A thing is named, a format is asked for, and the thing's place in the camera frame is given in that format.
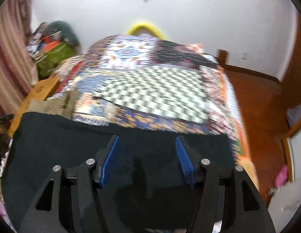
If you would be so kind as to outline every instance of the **red-brown floor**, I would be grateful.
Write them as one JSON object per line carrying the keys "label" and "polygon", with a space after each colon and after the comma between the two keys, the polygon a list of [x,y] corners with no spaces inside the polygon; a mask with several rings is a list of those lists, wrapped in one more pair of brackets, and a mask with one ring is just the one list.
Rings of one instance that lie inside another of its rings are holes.
{"label": "red-brown floor", "polygon": [[288,131],[281,88],[273,81],[226,71],[239,102],[252,162],[257,171],[260,195],[265,203],[269,188],[284,165],[282,136]]}

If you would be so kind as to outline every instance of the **bedspread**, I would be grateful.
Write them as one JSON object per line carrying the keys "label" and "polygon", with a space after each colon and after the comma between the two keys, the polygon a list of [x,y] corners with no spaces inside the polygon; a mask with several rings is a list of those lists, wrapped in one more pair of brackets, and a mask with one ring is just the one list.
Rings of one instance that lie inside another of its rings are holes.
{"label": "bedspread", "polygon": [[202,44],[115,34],[64,62],[55,95],[78,89],[72,119],[93,125],[227,134],[236,163],[258,188],[231,83]]}

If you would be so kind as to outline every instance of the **silver screw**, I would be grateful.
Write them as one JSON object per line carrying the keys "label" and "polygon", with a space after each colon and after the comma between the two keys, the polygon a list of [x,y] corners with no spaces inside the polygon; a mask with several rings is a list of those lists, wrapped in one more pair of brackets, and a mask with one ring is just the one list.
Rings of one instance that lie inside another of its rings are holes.
{"label": "silver screw", "polygon": [[94,162],[95,162],[95,160],[93,158],[90,158],[90,159],[86,160],[87,165],[92,165]]}
{"label": "silver screw", "polygon": [[240,166],[240,165],[236,165],[236,166],[235,166],[235,169],[236,169],[238,172],[242,172],[242,171],[243,171],[243,167]]}
{"label": "silver screw", "polygon": [[201,160],[201,163],[204,165],[208,165],[208,164],[210,164],[210,160],[208,160],[207,158],[204,158]]}
{"label": "silver screw", "polygon": [[59,171],[61,169],[61,166],[56,165],[52,168],[52,170],[54,170],[55,172]]}

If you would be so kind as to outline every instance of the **brown cloth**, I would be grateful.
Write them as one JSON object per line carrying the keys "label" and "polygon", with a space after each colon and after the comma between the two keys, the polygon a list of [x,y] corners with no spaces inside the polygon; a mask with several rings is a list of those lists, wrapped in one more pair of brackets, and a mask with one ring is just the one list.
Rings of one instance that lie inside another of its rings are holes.
{"label": "brown cloth", "polygon": [[49,115],[60,115],[71,119],[73,108],[78,99],[78,90],[65,91],[63,97],[47,101],[32,99],[26,112],[39,112]]}

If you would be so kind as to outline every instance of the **striped curtain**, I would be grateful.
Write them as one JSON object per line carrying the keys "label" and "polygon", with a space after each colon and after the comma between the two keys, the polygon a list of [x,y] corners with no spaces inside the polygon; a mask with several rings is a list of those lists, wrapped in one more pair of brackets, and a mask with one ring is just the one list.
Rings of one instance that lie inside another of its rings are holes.
{"label": "striped curtain", "polygon": [[30,0],[5,0],[0,7],[0,116],[16,113],[37,68],[26,45],[30,37]]}

